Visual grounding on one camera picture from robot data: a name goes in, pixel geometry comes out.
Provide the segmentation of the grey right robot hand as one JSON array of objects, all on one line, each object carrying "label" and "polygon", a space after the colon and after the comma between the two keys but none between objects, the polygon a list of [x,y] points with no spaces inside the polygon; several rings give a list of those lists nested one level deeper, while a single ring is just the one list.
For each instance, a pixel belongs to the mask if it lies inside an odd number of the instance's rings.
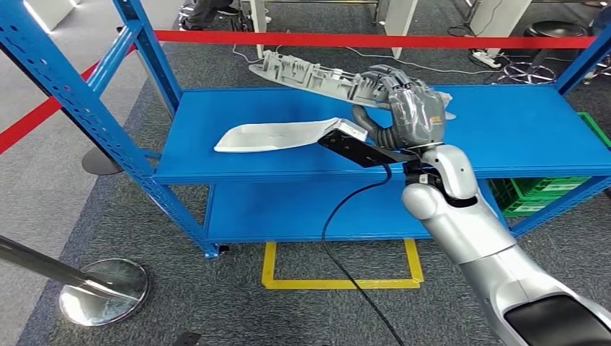
[{"label": "grey right robot hand", "polygon": [[354,105],[354,122],[367,131],[376,145],[390,150],[411,149],[441,143],[445,133],[445,106],[438,92],[399,68],[374,65],[361,74],[387,94],[392,124],[381,127],[364,107]]}]

